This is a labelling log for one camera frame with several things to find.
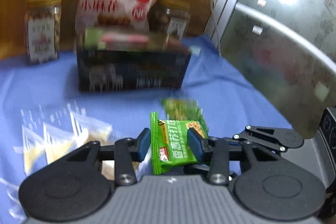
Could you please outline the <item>green pea snack packet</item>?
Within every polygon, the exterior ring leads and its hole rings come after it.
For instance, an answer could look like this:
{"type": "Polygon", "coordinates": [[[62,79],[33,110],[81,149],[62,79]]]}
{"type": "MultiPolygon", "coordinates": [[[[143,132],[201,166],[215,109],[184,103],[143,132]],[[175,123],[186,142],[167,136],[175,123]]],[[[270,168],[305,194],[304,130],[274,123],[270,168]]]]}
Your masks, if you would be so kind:
{"type": "Polygon", "coordinates": [[[203,110],[195,100],[165,98],[161,100],[169,120],[198,121],[203,120],[203,110]]]}

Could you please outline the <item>nut jar gold lid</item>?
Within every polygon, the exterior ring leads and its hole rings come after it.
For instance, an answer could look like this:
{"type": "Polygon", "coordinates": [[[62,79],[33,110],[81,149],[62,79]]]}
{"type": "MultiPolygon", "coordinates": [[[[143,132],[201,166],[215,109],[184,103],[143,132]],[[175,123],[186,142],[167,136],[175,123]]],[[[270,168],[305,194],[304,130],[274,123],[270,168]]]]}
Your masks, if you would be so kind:
{"type": "Polygon", "coordinates": [[[30,64],[58,58],[61,14],[62,0],[26,0],[25,45],[30,64]]]}
{"type": "Polygon", "coordinates": [[[157,0],[149,14],[149,27],[181,40],[190,22],[190,4],[181,0],[157,0]]]}

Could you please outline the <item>green cracker packet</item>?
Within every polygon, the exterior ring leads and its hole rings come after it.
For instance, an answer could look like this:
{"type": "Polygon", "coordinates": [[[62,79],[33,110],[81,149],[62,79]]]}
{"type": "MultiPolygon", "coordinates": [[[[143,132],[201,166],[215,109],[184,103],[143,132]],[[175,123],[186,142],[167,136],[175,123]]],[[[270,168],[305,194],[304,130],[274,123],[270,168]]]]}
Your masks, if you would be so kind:
{"type": "Polygon", "coordinates": [[[201,119],[164,120],[158,118],[157,112],[150,113],[151,162],[154,175],[166,173],[176,166],[197,163],[187,142],[190,128],[194,128],[201,137],[208,137],[206,125],[201,119]]]}

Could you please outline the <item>blue tablecloth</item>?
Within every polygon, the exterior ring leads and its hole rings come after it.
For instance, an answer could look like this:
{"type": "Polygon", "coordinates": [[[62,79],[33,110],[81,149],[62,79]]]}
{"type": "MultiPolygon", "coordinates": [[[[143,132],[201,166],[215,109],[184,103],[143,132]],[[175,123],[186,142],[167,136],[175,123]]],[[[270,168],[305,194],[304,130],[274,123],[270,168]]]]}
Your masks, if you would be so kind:
{"type": "Polygon", "coordinates": [[[29,172],[47,163],[49,123],[66,133],[66,140],[84,141],[86,131],[75,112],[108,124],[110,137],[136,137],[150,125],[150,114],[166,118],[161,101],[183,98],[198,102],[209,133],[231,137],[245,126],[290,128],[276,108],[203,35],[185,39],[192,49],[182,87],[112,93],[81,93],[76,55],[64,52],[56,61],[28,65],[23,56],[1,61],[1,223],[21,223],[25,214],[18,188],[29,172]]]}

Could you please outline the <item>clear nut packet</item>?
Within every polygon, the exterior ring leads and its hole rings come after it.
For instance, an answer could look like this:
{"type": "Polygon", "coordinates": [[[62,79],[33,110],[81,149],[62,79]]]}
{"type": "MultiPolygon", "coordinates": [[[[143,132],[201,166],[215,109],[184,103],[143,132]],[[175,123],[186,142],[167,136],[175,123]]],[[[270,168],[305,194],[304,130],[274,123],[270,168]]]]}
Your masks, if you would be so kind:
{"type": "Polygon", "coordinates": [[[114,144],[149,125],[146,111],[21,110],[23,170],[30,175],[89,141],[114,144]]]}

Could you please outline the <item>left nut jar gold lid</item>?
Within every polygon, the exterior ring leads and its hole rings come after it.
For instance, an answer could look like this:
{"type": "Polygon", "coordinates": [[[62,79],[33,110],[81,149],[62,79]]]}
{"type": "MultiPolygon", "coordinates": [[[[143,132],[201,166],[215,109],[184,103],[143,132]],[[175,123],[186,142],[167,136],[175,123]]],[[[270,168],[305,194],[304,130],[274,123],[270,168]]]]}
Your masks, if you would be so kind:
{"type": "Polygon", "coordinates": [[[26,0],[25,45],[30,64],[58,58],[61,14],[62,0],[26,0]]]}

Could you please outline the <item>right nut jar gold lid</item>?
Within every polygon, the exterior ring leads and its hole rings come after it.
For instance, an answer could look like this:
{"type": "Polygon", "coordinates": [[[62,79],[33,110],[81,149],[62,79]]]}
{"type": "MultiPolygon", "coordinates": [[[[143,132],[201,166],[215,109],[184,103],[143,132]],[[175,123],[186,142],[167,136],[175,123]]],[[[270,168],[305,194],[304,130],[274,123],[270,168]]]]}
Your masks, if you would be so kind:
{"type": "Polygon", "coordinates": [[[190,22],[190,4],[181,0],[157,0],[149,14],[149,27],[181,40],[190,22]]]}

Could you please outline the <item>dark blue snack box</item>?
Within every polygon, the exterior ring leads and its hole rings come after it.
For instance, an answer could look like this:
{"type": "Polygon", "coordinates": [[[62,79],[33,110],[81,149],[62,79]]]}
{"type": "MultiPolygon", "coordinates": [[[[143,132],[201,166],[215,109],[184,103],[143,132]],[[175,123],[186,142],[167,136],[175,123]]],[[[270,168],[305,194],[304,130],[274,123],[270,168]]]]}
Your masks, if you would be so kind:
{"type": "Polygon", "coordinates": [[[126,27],[86,27],[76,44],[81,92],[179,89],[191,51],[173,36],[126,27]]]}

